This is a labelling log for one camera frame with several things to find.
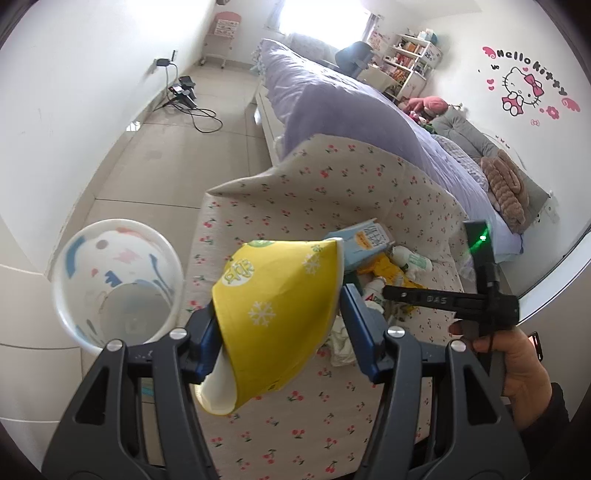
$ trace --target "stuffed toy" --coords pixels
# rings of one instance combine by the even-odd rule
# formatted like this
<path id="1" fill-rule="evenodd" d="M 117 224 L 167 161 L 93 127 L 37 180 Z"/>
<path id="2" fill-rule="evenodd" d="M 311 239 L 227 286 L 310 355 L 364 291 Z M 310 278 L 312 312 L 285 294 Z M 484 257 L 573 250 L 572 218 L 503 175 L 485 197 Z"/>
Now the stuffed toy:
<path id="1" fill-rule="evenodd" d="M 443 115 L 447 112 L 449 105 L 445 100 L 439 97 L 424 97 L 424 98 L 411 98 L 407 101 L 406 105 L 402 108 L 402 111 L 407 115 L 410 112 L 417 112 L 421 115 L 423 112 L 428 116 L 435 118 L 438 115 Z"/>
<path id="2" fill-rule="evenodd" d="M 504 150 L 499 150 L 497 157 L 482 157 L 480 167 L 489 184 L 489 200 L 501 214 L 512 233 L 525 231 L 525 208 L 530 198 L 521 180 L 516 165 Z"/>

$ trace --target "curtain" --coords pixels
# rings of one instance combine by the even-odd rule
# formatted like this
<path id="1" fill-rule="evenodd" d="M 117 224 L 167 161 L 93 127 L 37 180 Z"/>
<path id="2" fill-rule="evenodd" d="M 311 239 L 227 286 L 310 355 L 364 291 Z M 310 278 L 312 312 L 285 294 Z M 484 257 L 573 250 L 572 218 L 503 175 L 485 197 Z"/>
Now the curtain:
<path id="1" fill-rule="evenodd" d="M 275 4 L 273 10 L 271 10 L 271 14 L 265 22 L 265 28 L 268 28 L 269 30 L 279 31 L 279 26 L 281 22 L 281 12 L 283 12 L 285 2 L 287 2 L 287 0 L 279 0 Z"/>
<path id="2" fill-rule="evenodd" d="M 367 42 L 369 40 L 369 38 L 371 37 L 371 34 L 374 31 L 374 28 L 378 26 L 379 19 L 380 19 L 379 15 L 371 14 L 369 16 L 368 23 L 367 23 L 367 25 L 365 25 L 363 37 L 361 37 L 361 41 Z"/>

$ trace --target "pink stuffed toy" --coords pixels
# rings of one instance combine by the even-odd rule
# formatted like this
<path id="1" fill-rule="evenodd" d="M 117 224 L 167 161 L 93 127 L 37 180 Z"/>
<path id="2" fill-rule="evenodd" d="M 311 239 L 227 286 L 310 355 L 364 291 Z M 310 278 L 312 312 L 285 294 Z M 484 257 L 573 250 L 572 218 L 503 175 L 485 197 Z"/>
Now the pink stuffed toy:
<path id="1" fill-rule="evenodd" d="M 410 112 L 417 112 L 419 115 L 425 112 L 427 115 L 435 118 L 447 112 L 449 105 L 445 100 L 439 97 L 411 98 L 408 100 L 402 111 L 407 115 Z"/>

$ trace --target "blanket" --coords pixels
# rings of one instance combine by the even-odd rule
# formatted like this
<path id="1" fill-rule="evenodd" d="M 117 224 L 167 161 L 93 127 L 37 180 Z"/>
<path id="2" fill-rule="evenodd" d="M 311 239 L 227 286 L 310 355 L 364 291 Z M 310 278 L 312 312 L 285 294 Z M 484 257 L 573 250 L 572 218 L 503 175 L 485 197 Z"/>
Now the blanket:
<path id="1" fill-rule="evenodd" d="M 398 155 L 451 193 L 471 220 L 489 222 L 495 255 L 521 253 L 521 238 L 509 231 L 480 185 L 425 129 L 379 92 L 272 40 L 263 41 L 261 61 L 267 96 L 285 124 L 285 153 L 312 135 L 326 134 Z"/>
<path id="2" fill-rule="evenodd" d="M 467 243 L 458 202 L 405 159 L 355 140 L 315 135 L 279 166 L 209 190 L 186 275 L 183 325 L 211 298 L 226 260 L 253 239 L 314 240 L 377 218 L 398 244 L 429 257 L 427 288 L 461 291 L 456 262 Z M 400 325 L 444 345 L 453 314 L 418 308 Z M 429 432 L 431 384 L 423 380 L 417 441 Z M 374 426 L 381 385 L 356 365 L 333 367 L 327 347 L 281 391 L 227 417 L 197 408 L 222 478 L 327 480 L 355 471 Z"/>

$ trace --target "finger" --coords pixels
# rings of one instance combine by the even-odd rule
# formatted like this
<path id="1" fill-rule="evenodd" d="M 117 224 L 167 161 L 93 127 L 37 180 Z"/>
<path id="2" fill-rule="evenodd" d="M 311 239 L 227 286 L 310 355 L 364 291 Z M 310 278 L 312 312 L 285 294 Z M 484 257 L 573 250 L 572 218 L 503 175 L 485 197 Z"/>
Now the finger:
<path id="1" fill-rule="evenodd" d="M 495 332 L 492 340 L 492 349 L 505 353 L 520 351 L 523 348 L 524 339 L 526 342 L 529 342 L 525 334 L 517 328 L 512 330 L 500 330 Z M 474 340 L 472 345 L 476 352 L 487 352 L 491 345 L 491 337 L 480 337 L 479 339 Z"/>
<path id="2" fill-rule="evenodd" d="M 461 335 L 462 334 L 462 321 L 458 320 L 457 322 L 453 322 L 448 328 L 447 331 L 452 335 Z"/>

